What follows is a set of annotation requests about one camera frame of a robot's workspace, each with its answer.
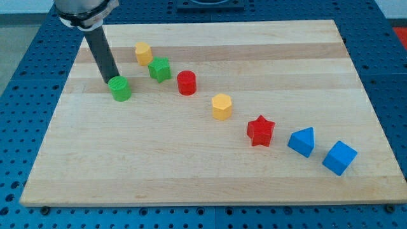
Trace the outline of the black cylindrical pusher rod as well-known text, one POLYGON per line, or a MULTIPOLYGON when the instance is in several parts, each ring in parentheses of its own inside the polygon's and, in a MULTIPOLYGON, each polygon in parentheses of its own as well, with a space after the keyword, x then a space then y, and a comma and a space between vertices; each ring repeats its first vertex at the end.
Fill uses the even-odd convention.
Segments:
POLYGON ((108 84, 111 78, 119 76, 119 71, 111 52, 109 43, 102 26, 84 32, 93 58, 99 68, 104 83, 108 84))

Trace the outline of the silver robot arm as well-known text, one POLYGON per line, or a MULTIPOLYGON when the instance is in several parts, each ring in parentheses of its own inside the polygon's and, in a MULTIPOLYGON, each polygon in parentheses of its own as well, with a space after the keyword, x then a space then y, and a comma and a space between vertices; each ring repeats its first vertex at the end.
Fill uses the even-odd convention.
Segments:
POLYGON ((103 30, 104 19, 119 6, 118 0, 54 0, 60 21, 81 30, 99 68, 108 83, 119 75, 116 62, 103 30))

